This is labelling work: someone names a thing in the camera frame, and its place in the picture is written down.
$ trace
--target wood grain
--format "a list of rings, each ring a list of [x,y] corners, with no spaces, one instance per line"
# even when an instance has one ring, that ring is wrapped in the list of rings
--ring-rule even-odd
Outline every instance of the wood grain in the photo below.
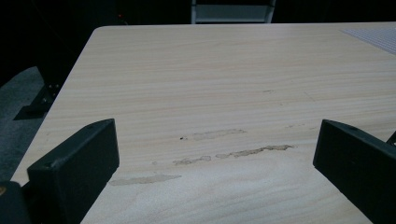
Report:
[[[120,168],[85,223],[369,222],[312,160],[322,119],[396,129],[395,56],[340,31],[384,26],[97,29],[13,180],[114,118]]]

